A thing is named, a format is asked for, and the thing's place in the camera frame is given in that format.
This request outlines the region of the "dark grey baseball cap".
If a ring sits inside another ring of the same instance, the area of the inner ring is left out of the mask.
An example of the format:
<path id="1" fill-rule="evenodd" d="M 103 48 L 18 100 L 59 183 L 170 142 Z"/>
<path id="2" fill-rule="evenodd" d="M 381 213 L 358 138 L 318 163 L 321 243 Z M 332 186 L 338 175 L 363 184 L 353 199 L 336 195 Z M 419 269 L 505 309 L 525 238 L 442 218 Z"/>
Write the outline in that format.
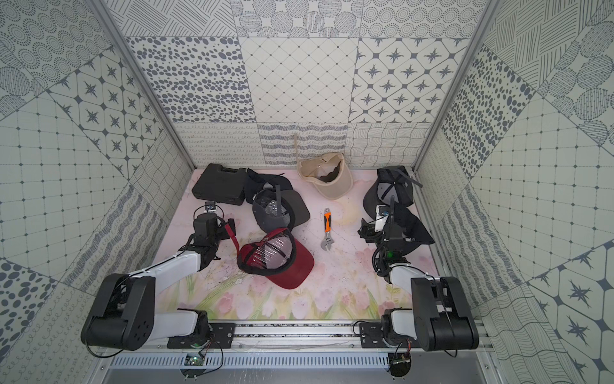
<path id="1" fill-rule="evenodd" d="M 423 184 L 410 176 L 405 166 L 386 166 L 377 169 L 377 179 L 363 198 L 363 208 L 371 219 L 376 218 L 378 206 L 390 206 L 392 201 L 409 208 L 413 205 L 413 188 Z"/>

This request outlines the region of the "black cap with white logo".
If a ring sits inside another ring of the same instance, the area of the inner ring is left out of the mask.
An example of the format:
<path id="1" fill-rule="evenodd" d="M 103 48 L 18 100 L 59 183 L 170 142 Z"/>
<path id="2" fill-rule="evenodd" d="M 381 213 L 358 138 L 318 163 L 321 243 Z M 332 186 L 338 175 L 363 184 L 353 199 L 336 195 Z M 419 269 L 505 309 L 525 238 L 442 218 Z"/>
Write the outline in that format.
<path id="1" fill-rule="evenodd" d="M 246 180 L 244 182 L 244 194 L 247 203 L 252 204 L 254 197 L 263 189 L 273 189 L 280 187 L 280 190 L 292 190 L 291 181 L 284 174 L 260 174 L 254 170 L 246 170 Z"/>

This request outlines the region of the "beige baseball cap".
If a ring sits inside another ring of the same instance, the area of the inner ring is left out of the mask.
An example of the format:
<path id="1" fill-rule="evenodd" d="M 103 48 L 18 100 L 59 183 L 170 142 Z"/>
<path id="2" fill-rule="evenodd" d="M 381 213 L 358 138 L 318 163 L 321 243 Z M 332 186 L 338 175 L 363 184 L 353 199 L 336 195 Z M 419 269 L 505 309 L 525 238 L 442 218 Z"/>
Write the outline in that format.
<path id="1" fill-rule="evenodd" d="M 329 152 L 315 158 L 300 159 L 296 135 L 294 152 L 299 177 L 311 183 L 324 198 L 337 200 L 350 192 L 353 176 L 342 153 Z"/>

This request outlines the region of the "red baseball cap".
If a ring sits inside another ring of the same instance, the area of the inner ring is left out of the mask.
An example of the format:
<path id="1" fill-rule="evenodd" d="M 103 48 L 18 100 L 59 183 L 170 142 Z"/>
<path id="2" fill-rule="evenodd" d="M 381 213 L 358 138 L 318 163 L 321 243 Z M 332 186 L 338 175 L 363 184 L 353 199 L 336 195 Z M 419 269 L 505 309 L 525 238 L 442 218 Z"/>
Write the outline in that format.
<path id="1" fill-rule="evenodd" d="M 229 223 L 225 230 L 236 248 L 238 268 L 248 275 L 263 276 L 280 288 L 294 290 L 313 270 L 314 257 L 289 228 L 278 228 L 259 242 L 244 246 L 239 246 Z"/>

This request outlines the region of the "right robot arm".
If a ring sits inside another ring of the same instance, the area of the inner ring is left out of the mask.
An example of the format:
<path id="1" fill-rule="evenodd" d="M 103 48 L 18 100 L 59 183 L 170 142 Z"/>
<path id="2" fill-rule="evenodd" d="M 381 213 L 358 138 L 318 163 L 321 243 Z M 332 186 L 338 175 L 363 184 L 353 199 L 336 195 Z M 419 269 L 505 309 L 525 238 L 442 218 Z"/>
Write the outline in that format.
<path id="1" fill-rule="evenodd" d="M 415 342 L 425 351 L 448 354 L 475 350 L 480 337 L 465 291 L 458 278 L 437 277 L 415 267 L 406 256 L 434 239 L 420 220 L 399 224 L 381 217 L 361 221 L 360 238 L 376 245 L 372 267 L 388 284 L 407 292 L 412 306 L 388 309 L 382 315 L 380 338 L 389 346 Z"/>

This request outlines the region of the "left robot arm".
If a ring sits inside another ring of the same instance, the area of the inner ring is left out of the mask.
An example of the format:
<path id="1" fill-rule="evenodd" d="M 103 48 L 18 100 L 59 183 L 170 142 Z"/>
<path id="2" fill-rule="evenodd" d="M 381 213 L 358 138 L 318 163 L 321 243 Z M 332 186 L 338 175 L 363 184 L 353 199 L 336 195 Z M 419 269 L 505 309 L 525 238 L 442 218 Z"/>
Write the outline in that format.
<path id="1" fill-rule="evenodd" d="M 135 351 L 158 339 L 168 339 L 171 347 L 203 348 L 211 344 L 213 331 L 204 310 L 156 310 L 161 292 L 217 259 L 221 241 L 238 245 L 235 221 L 214 212 L 196 217 L 193 229 L 177 254 L 142 270 L 104 278 L 81 332 L 81 341 L 89 352 L 93 347 Z"/>

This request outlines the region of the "black plastic tool case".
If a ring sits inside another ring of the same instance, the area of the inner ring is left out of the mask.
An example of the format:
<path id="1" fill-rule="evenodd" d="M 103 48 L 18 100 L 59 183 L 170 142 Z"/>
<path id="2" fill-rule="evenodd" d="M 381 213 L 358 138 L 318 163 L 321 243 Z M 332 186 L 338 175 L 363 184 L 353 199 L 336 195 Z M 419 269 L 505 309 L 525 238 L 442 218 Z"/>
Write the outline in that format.
<path id="1" fill-rule="evenodd" d="M 228 168 L 210 163 L 194 184 L 196 199 L 241 206 L 245 201 L 246 168 Z"/>

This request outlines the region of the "orange handled adjustable wrench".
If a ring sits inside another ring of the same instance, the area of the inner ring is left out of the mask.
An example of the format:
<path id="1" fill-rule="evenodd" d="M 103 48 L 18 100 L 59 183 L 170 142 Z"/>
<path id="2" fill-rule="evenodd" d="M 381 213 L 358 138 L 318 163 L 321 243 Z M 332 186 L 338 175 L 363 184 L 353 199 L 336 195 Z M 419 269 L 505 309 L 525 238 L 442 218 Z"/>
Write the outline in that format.
<path id="1" fill-rule="evenodd" d="M 321 242 L 321 248 L 324 251 L 330 251 L 332 245 L 334 244 L 334 240 L 332 238 L 332 213 L 329 208 L 326 208 L 324 211 L 324 238 Z"/>

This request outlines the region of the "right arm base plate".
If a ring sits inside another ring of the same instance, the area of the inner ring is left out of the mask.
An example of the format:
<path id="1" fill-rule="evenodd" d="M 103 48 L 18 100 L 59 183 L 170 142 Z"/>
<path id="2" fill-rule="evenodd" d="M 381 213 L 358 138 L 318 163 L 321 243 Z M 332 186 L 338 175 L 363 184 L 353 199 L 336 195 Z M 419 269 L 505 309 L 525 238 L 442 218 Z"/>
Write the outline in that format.
<path id="1" fill-rule="evenodd" d="M 377 322 L 356 321 L 353 324 L 353 333 L 360 339 L 362 349 L 407 347 L 409 344 L 419 345 L 414 335 L 397 334 L 391 327 Z"/>

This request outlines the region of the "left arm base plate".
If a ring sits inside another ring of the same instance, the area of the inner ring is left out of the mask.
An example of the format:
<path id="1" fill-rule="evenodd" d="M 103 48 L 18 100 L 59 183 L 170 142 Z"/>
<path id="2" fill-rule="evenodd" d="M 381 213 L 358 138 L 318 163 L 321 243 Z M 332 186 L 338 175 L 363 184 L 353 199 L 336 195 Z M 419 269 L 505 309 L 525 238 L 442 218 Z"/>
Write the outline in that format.
<path id="1" fill-rule="evenodd" d="M 201 350 L 212 342 L 214 347 L 222 348 L 222 350 L 230 349 L 236 325 L 236 323 L 207 323 L 206 325 L 198 325 L 196 330 L 190 335 L 169 338 L 166 347 L 171 350 Z"/>

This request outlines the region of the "aluminium front rail frame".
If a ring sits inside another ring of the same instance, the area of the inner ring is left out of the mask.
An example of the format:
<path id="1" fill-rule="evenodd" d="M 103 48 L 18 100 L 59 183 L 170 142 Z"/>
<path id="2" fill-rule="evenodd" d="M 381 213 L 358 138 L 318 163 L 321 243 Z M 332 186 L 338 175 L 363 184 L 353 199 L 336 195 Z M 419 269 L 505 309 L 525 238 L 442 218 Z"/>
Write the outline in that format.
<path id="1" fill-rule="evenodd" d="M 376 322 L 219 321 L 212 347 L 148 342 L 94 365 L 88 383 L 502 383 L 484 326 L 476 350 L 384 341 Z"/>

